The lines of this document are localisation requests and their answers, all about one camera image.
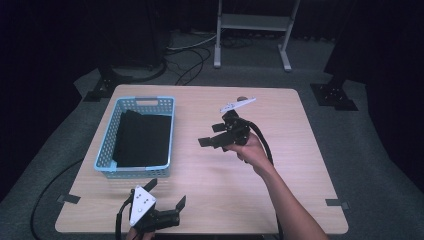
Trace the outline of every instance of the black towel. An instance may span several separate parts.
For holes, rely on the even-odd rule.
[[[171,116],[121,114],[113,160],[118,167],[162,166],[168,161]]]

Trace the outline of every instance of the cable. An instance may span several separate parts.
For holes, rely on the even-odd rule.
[[[162,65],[162,68],[157,73],[155,73],[155,74],[153,74],[151,76],[141,77],[141,78],[134,78],[134,77],[132,77],[131,80],[129,80],[128,82],[123,81],[122,83],[127,83],[127,84],[130,84],[130,83],[143,83],[143,82],[147,82],[147,81],[153,80],[155,78],[158,78],[158,77],[162,76],[166,72],[166,69],[168,68],[167,67],[167,60],[165,58],[162,59],[162,64],[161,65]]]
[[[184,50],[184,49],[195,48],[195,47],[198,47],[198,46],[200,46],[200,45],[203,45],[203,44],[205,44],[205,43],[207,43],[207,42],[210,42],[210,41],[212,41],[212,40],[213,40],[213,39],[215,39],[215,38],[216,38],[216,35],[214,35],[213,37],[211,37],[211,38],[209,38],[209,39],[206,39],[206,40],[204,40],[204,41],[201,41],[201,42],[199,42],[199,43],[193,44],[193,45],[191,45],[191,46],[178,47],[178,48],[170,48],[170,47],[168,47],[167,49],[168,49],[168,50],[171,50],[171,51],[176,51],[176,50]]]
[[[137,234],[133,237],[132,240],[135,240],[138,237],[139,233],[137,232]]]
[[[259,139],[261,140],[261,142],[262,142],[262,144],[265,148],[265,152],[266,152],[266,155],[268,157],[268,160],[271,162],[272,165],[274,165],[274,160],[272,159],[271,149],[269,148],[269,145],[268,145],[267,141],[265,140],[265,137],[262,134],[261,130],[259,129],[258,126],[256,126],[256,124],[254,124],[253,122],[250,122],[250,121],[249,121],[249,126],[258,135]],[[283,233],[283,229],[281,228],[281,224],[280,224],[280,220],[278,219],[278,216],[277,216],[277,227],[278,227],[278,235],[280,237],[280,240],[283,240],[284,239],[284,233]]]
[[[207,53],[207,56],[206,57],[203,57],[199,52],[197,52],[197,51],[195,51],[195,49],[201,49],[201,50],[204,50],[204,51],[206,51],[206,53]],[[188,70],[186,70],[183,74],[178,74],[178,73],[176,73],[175,71],[173,71],[173,70],[170,70],[170,71],[172,71],[172,72],[174,72],[174,73],[176,73],[177,75],[179,75],[179,78],[178,78],[178,80],[175,82],[175,85],[183,85],[183,86],[186,86],[187,84],[189,84],[191,81],[193,81],[199,74],[200,74],[200,72],[202,71],[202,69],[203,69],[203,64],[204,64],[204,62],[211,56],[211,52],[209,51],[209,49],[206,49],[206,48],[201,48],[201,47],[198,47],[198,48],[195,48],[195,49],[184,49],[184,50],[178,50],[178,51],[171,51],[170,53],[168,53],[167,55],[175,55],[175,54],[179,54],[179,53],[182,53],[182,52],[192,52],[192,53],[194,53],[194,54],[196,54],[199,58],[200,58],[200,62],[198,62],[198,63],[196,63],[194,66],[192,66],[192,67],[190,67]],[[190,76],[190,78],[189,78],[189,80],[188,81],[186,81],[186,82],[183,82],[182,81],[182,78],[185,76],[185,75],[187,75],[188,73],[190,73],[191,74],[191,71],[194,69],[194,68],[196,68],[197,66],[199,66],[200,65],[200,69],[197,71],[197,73],[194,75],[194,76]]]
[[[171,69],[170,67],[169,67],[169,64],[171,63],[171,64],[174,64],[174,65],[176,65],[177,66],[177,68],[178,68],[178,70],[181,70],[181,71],[187,71],[186,69],[182,69],[181,67],[180,67],[180,65],[178,64],[178,63],[176,63],[176,62],[173,62],[173,61],[170,61],[170,60],[166,60],[167,61],[167,63],[168,63],[168,70],[169,71],[171,71],[171,72],[173,72],[173,73],[175,73],[175,74],[177,74],[179,77],[181,77],[181,74],[179,74],[177,71],[175,71],[175,70],[173,70],[173,69]]]
[[[130,196],[122,204],[118,214],[116,214],[116,224],[115,224],[115,239],[116,240],[121,240],[122,212],[124,211],[125,207],[132,202],[133,198],[134,198],[134,190],[131,190]]]
[[[64,170],[62,170],[58,175],[56,175],[56,177],[54,177],[49,184],[47,184],[47,186],[43,189],[43,191],[40,193],[40,195],[38,195],[37,201],[32,209],[32,213],[31,213],[31,219],[30,219],[30,227],[31,227],[31,234],[32,236],[36,239],[36,240],[41,240],[41,238],[37,235],[37,233],[35,232],[34,229],[34,216],[35,216],[35,211],[37,210],[38,204],[40,203],[41,198],[43,197],[44,193],[47,191],[47,189],[50,187],[50,185],[53,184],[54,181],[56,181],[57,178],[59,178],[63,173],[65,173],[66,171],[68,171],[70,168],[72,168],[73,166],[77,165],[78,163],[81,163],[83,161],[83,159],[80,159],[74,163],[72,163],[70,166],[68,166],[67,168],[65,168]]]

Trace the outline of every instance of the shelf leg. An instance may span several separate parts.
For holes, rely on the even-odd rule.
[[[280,52],[281,60],[283,61],[284,71],[291,72],[292,68],[290,66],[289,58],[287,57],[286,48],[290,39],[290,34],[293,29],[294,20],[296,19],[297,10],[299,9],[300,0],[296,0],[293,6],[292,14],[287,26],[287,31],[284,35],[283,44],[278,44],[278,50]]]
[[[221,67],[221,16],[222,16],[222,0],[219,0],[218,4],[218,16],[216,24],[216,42],[213,66],[215,68]]]

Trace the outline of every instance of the gray carpet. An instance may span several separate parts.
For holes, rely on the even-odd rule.
[[[173,46],[186,46],[203,39],[176,33]],[[251,39],[239,42],[247,43],[244,48],[224,48],[221,69],[213,68],[213,47],[209,44],[206,47],[211,50],[211,57],[188,85],[297,90],[336,193],[350,206],[345,210],[348,233],[331,236],[331,239],[424,239],[424,195],[388,158],[368,115],[365,86],[352,81],[344,84],[344,90],[359,111],[320,107],[314,98],[309,84],[327,83],[331,79],[323,69],[333,43],[291,39],[287,52],[293,71],[286,73],[277,52],[277,42]],[[206,56],[205,51],[198,51]],[[166,58],[169,69],[143,84],[174,85],[178,74],[184,72],[182,69],[188,69],[200,60],[192,52]],[[119,72],[133,76],[153,73],[140,69],[120,69]],[[98,71],[93,69],[76,79],[75,86],[84,97],[94,88],[99,77]],[[37,197],[62,170],[85,156],[107,104],[108,99],[81,102],[50,136],[0,204],[1,239],[33,239],[30,218]],[[61,234],[54,228],[62,207],[56,199],[69,191],[79,166],[76,164],[65,171],[40,199],[34,215],[34,229],[41,239],[114,239],[113,234]],[[159,235],[157,239],[213,239],[213,236]],[[220,236],[219,239],[261,237]]]

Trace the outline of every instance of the dark background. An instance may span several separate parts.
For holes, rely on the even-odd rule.
[[[131,3],[137,6],[132,11],[142,12],[150,1],[127,2],[130,7]],[[134,30],[134,34],[120,32],[120,18],[128,17],[130,22],[138,19],[119,15],[114,4],[2,1],[1,198],[81,100],[73,85],[75,79],[102,64],[122,63],[122,59],[140,57],[142,65],[157,64],[157,51],[140,49],[140,56],[128,57],[134,52],[131,43],[122,39],[139,33],[145,33],[141,38],[150,36],[152,24]],[[287,15],[292,4],[225,1],[224,11]],[[216,7],[217,1],[212,0],[170,1],[165,6],[168,14],[159,19],[166,17],[170,30],[214,31]],[[421,189],[423,14],[422,4],[415,0],[303,0],[292,32],[294,38],[336,41],[323,71],[367,85],[370,115],[383,145]]]

